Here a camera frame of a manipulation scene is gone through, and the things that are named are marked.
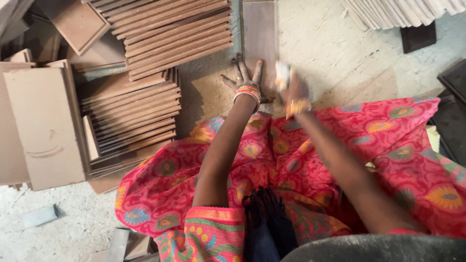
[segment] woman's arm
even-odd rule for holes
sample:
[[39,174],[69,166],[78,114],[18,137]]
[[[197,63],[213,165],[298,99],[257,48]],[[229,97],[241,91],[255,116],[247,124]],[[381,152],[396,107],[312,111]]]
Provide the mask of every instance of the woman's arm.
[[[237,57],[239,66],[236,60],[232,59],[237,83],[222,75],[223,82],[233,90],[242,85],[259,89],[257,83],[260,81],[262,60],[257,62],[253,79],[250,80],[241,55],[238,54]],[[228,173],[238,151],[244,128],[256,106],[256,100],[246,94],[238,96],[234,101],[233,108],[215,135],[202,162],[196,190],[194,191],[193,207],[228,207],[228,194],[226,191]]]
[[[306,93],[303,88],[307,89],[307,86],[295,75],[288,92],[285,92],[285,101],[303,97]],[[312,112],[298,113],[295,119],[309,135],[322,162],[343,189],[369,232],[386,234],[394,229],[425,232],[423,226],[382,191],[365,166]]]

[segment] bangle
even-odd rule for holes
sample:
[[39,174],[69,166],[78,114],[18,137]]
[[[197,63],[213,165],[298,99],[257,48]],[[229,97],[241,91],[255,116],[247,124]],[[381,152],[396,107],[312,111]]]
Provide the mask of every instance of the bangle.
[[256,100],[256,108],[254,109],[254,112],[257,112],[257,110],[259,110],[259,105],[260,105],[260,93],[253,87],[250,87],[250,86],[242,86],[240,87],[238,90],[236,90],[236,94],[233,98],[233,103],[235,102],[236,98],[240,95],[243,95],[243,94],[248,94],[250,96],[252,96],[254,98],[254,100]]
[[302,99],[293,99],[291,102],[287,103],[285,106],[285,111],[287,113],[287,119],[290,119],[292,116],[303,113],[310,112],[312,109],[311,101],[307,98]]

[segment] concrete floor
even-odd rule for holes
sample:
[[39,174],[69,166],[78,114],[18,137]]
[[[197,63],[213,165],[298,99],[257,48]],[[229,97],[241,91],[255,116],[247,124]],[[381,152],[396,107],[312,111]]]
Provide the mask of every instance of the concrete floor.
[[[233,0],[233,16],[238,16],[238,6]],[[342,12],[331,0],[278,1],[280,58],[308,81],[316,108],[436,95],[442,90],[438,73],[466,57],[466,13],[438,19],[437,44],[404,55],[399,29],[363,33]],[[199,121],[230,110],[233,94],[219,76],[232,74],[229,63],[240,50],[239,30],[233,19],[232,49],[179,67],[179,137]],[[282,114],[275,109],[276,116]],[[39,192],[0,186],[0,262],[87,261],[91,252],[109,247],[113,228],[121,226],[113,212],[114,197],[114,191],[95,195],[87,183]],[[59,219],[24,229],[22,214],[51,204],[59,207]]]

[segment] pink printed fabric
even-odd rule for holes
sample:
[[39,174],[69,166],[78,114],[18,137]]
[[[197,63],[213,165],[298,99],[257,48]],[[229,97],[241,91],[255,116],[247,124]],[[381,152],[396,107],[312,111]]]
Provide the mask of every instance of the pink printed fabric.
[[[404,98],[319,110],[315,115],[362,163],[375,165],[374,176],[382,188],[432,234],[466,237],[465,170],[443,157],[439,160],[424,128],[438,102]],[[166,145],[129,172],[117,189],[115,209],[122,223],[156,240],[160,236],[161,242],[178,232],[170,246],[173,251],[167,249],[165,257],[177,260],[178,250],[179,259],[187,259],[186,214],[202,160],[223,121],[214,117],[200,123],[189,137]],[[295,121],[251,116],[229,173],[230,207],[241,208],[243,197],[258,186],[268,186],[283,198],[300,244],[357,231],[352,224],[360,222],[358,217]],[[209,225],[219,226],[212,233],[217,239],[244,237],[237,231],[226,237],[232,232],[216,223]]]

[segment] woman's right hand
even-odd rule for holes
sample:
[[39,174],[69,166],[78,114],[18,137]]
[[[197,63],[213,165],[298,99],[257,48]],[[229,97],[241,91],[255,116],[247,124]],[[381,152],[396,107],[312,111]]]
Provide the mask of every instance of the woman's right hand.
[[282,90],[280,95],[285,103],[291,102],[291,100],[309,99],[309,87],[292,71],[288,89]]

